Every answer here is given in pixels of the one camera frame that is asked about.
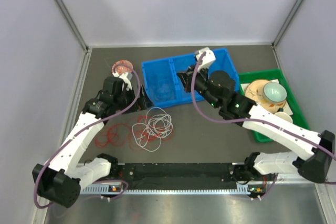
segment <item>coiled white rope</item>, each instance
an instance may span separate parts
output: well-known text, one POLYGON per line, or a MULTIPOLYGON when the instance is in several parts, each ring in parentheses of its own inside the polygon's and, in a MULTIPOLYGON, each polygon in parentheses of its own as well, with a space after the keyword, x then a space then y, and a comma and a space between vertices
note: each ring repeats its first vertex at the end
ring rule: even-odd
POLYGON ((162 108, 159 107, 152 107, 150 110, 147 111, 145 123, 136 123, 132 126, 132 133, 136 144, 148 152, 157 151, 161 146, 162 139, 168 137, 172 133, 172 131, 173 131, 172 117, 169 114, 167 114, 162 108), (164 114, 157 114, 151 116, 150 119, 148 120, 149 118, 148 113, 153 109, 159 109, 163 111, 164 114), (145 126, 140 137, 136 137, 133 130, 133 128, 137 125, 145 126), (146 148, 150 136, 156 136, 160 140, 158 147, 154 150, 146 148))

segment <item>toothed metal rail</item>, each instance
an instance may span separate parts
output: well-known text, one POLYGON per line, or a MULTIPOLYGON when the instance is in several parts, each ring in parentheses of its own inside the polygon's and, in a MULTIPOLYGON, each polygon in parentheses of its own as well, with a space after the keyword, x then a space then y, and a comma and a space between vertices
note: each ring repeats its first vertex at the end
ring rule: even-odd
MULTIPOLYGON (((115 195, 109 190, 110 185, 90 185, 81 191, 81 195, 115 195)), ((247 185, 237 184, 237 189, 218 190, 127 190, 125 195, 249 195, 247 185)))

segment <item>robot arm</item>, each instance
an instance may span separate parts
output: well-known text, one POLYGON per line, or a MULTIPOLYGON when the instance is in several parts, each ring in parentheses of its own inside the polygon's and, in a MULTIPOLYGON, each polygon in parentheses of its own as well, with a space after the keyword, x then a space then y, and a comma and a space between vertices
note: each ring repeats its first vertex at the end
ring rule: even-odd
MULTIPOLYGON (((106 176, 113 178, 118 176, 118 160, 107 154, 100 154, 89 164, 77 167, 88 145, 107 121, 89 127, 76 137, 75 134, 87 125, 109 117, 129 106, 135 99, 130 82, 131 78, 131 73, 123 73, 120 76, 115 73, 114 76, 107 77, 97 96, 86 102, 75 127, 63 144, 71 139, 72 141, 57 154, 42 174, 37 191, 39 196, 62 206, 70 207, 77 200, 80 191, 88 185, 106 176)), ((127 113, 145 110, 151 106, 153 103, 142 87, 139 98, 127 113)), ((41 164, 34 167, 34 182, 36 182, 42 167, 41 164)))
MULTIPOLYGON (((285 133, 283 129, 303 136, 331 152, 334 151, 334 134, 329 131, 319 134, 302 129, 269 113, 255 101, 235 92, 235 81, 226 72, 214 71, 208 76, 208 68, 215 61, 214 53, 209 48, 201 49, 195 53, 196 60, 200 56, 203 56, 203 61, 197 70, 195 90, 214 108, 219 108, 219 115, 225 120, 259 119, 277 125, 280 129, 251 120, 237 123, 239 126, 257 131, 291 150, 291 152, 276 154, 252 153, 245 160, 243 166, 235 167, 233 171, 235 177, 251 180, 254 177, 270 173, 298 173, 312 182, 324 183, 332 160, 331 157, 312 145, 285 133)), ((194 69, 195 65, 191 65, 186 71, 177 73, 186 92, 191 91, 194 69)))

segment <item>blue plastic tray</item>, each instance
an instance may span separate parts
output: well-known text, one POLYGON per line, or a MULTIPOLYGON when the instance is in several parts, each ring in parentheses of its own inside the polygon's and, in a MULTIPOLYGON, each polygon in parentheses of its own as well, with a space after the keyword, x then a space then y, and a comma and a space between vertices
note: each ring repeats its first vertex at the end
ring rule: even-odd
MULTIPOLYGON (((214 49, 213 52, 216 61, 210 66, 209 73, 224 70, 235 80, 235 90, 239 91, 239 76, 227 49, 214 49)), ((194 53, 142 62, 146 93, 155 106, 165 108, 192 102, 191 94, 184 92, 176 72, 186 70, 195 63, 194 53)), ((204 100, 197 92, 195 97, 197 101, 204 100)))

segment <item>white wall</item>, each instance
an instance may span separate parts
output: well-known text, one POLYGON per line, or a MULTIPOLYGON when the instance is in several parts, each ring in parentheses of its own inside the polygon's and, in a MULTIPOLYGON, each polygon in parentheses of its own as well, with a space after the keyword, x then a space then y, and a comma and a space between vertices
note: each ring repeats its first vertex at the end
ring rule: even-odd
POLYGON ((91 46, 271 43, 295 0, 63 0, 91 46))
MULTIPOLYGON (((336 133, 336 0, 305 0, 278 53, 312 130, 336 133)), ((336 181, 336 161, 329 172, 336 181)))
POLYGON ((54 0, 0 0, 0 219, 27 224, 32 169, 56 150, 83 51, 54 0))

